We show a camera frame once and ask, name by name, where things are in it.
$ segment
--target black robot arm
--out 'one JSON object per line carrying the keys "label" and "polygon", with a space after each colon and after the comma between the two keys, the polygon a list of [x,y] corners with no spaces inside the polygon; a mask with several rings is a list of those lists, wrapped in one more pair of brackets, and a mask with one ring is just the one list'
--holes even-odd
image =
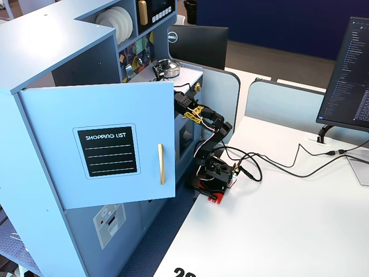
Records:
{"label": "black robot arm", "polygon": [[178,113],[213,133],[197,148],[194,154],[195,162],[199,165],[197,176],[200,180],[200,187],[195,188],[195,190],[212,199],[217,199],[215,194],[224,194],[228,184],[232,182],[235,164],[233,166],[227,165],[226,162],[215,157],[212,150],[228,135],[232,125],[224,122],[224,117],[211,108],[198,104],[193,98],[181,92],[176,92],[174,99],[175,110]]}

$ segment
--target white plate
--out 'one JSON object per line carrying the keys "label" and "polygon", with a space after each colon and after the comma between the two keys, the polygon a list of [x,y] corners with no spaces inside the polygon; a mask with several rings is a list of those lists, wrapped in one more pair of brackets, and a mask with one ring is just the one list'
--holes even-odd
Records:
{"label": "white plate", "polygon": [[122,31],[123,31],[123,39],[121,42],[124,42],[127,39],[128,35],[128,22],[126,18],[122,15],[121,12],[115,9],[110,9],[109,12],[116,15],[117,19],[119,20],[119,23],[121,24]]}
{"label": "white plate", "polygon": [[129,15],[129,12],[127,12],[127,10],[125,10],[124,8],[119,7],[119,6],[113,7],[111,9],[114,9],[114,10],[119,11],[125,17],[125,19],[126,19],[126,21],[128,23],[128,34],[127,34],[127,38],[129,38],[131,36],[132,30],[133,30],[133,22],[132,22],[131,16]]}
{"label": "white plate", "polygon": [[116,30],[116,42],[119,44],[122,42],[123,39],[123,30],[122,26],[119,22],[119,19],[116,17],[114,13],[107,10],[103,13],[100,13],[95,21],[97,25],[103,25],[115,28]]}

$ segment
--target gold door handle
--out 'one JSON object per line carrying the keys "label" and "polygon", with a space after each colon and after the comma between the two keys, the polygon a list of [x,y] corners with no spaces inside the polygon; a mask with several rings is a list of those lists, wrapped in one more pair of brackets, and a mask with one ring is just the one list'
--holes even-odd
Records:
{"label": "gold door handle", "polygon": [[161,143],[157,145],[157,150],[159,152],[160,183],[164,185],[165,183],[164,147]]}

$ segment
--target cabinet door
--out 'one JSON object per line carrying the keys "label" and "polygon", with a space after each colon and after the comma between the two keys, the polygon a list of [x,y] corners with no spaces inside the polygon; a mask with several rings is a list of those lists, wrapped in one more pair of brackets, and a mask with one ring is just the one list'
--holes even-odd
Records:
{"label": "cabinet door", "polygon": [[175,196],[171,82],[20,92],[64,209]]}

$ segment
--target computer monitor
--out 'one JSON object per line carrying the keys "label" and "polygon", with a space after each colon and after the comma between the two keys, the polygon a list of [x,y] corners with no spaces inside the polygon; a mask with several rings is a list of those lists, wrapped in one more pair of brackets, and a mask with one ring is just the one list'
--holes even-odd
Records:
{"label": "computer monitor", "polygon": [[173,58],[224,70],[228,28],[173,25],[168,40]]}
{"label": "computer monitor", "polygon": [[369,19],[350,19],[317,123],[369,132]]}

